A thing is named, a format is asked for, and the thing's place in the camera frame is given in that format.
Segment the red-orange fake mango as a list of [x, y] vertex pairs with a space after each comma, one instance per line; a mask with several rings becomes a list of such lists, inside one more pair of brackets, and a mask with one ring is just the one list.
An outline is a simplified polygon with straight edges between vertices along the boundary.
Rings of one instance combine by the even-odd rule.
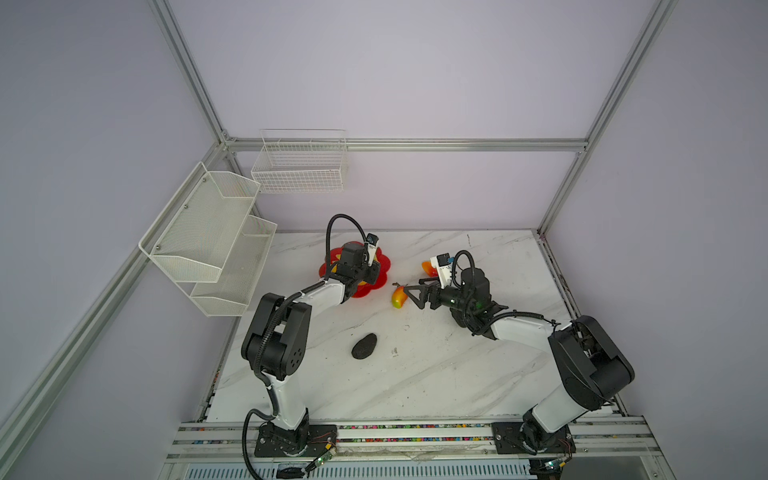
[[437, 278], [438, 271], [430, 261], [424, 261], [421, 267], [428, 278]]

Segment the red-yellow fake mango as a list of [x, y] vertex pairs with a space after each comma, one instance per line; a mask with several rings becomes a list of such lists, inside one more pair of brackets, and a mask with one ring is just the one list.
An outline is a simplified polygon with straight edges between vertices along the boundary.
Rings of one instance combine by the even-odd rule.
[[397, 285], [391, 297], [392, 306], [396, 309], [401, 309], [408, 299], [409, 297], [405, 292], [405, 287], [403, 285]]

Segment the dark fake avocado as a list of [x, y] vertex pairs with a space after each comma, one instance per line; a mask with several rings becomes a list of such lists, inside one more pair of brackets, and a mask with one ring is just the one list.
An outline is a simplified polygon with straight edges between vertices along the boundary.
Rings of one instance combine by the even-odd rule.
[[375, 333], [369, 333], [355, 343], [351, 355], [355, 360], [367, 359], [373, 354], [377, 344], [378, 336]]

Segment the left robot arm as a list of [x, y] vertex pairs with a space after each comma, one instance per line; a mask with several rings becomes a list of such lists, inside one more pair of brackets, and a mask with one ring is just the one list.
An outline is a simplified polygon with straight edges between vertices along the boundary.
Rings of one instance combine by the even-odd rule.
[[259, 301], [241, 346], [241, 356], [265, 386], [271, 412], [253, 413], [264, 421], [259, 440], [297, 455], [310, 438], [309, 412], [290, 383], [307, 352], [313, 317], [350, 300], [359, 285], [373, 285], [381, 265], [376, 259], [379, 238], [347, 242], [340, 258], [326, 260], [325, 274], [317, 283], [289, 296], [265, 294]]

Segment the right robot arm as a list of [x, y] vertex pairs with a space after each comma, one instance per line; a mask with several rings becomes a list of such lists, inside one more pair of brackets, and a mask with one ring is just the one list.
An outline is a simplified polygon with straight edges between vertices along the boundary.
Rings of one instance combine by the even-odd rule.
[[635, 379], [630, 362], [599, 321], [582, 315], [566, 324], [537, 312], [512, 309], [493, 300], [480, 269], [462, 280], [421, 279], [403, 288], [421, 310], [446, 307], [473, 336], [507, 341], [551, 353], [560, 383], [524, 415], [513, 444], [544, 453], [565, 439], [567, 425], [600, 409]]

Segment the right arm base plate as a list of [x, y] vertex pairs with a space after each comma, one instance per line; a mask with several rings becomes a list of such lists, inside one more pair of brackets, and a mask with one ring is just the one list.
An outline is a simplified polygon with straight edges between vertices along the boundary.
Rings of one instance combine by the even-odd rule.
[[491, 429], [498, 454], [556, 455], [576, 450], [567, 426], [550, 433], [533, 422], [495, 422]]

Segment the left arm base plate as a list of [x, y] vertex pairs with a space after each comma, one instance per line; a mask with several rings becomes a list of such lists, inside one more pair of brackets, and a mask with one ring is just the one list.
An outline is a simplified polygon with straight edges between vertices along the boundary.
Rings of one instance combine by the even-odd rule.
[[256, 458], [317, 457], [335, 444], [338, 427], [333, 424], [307, 424], [297, 430], [285, 430], [266, 423], [259, 428]]

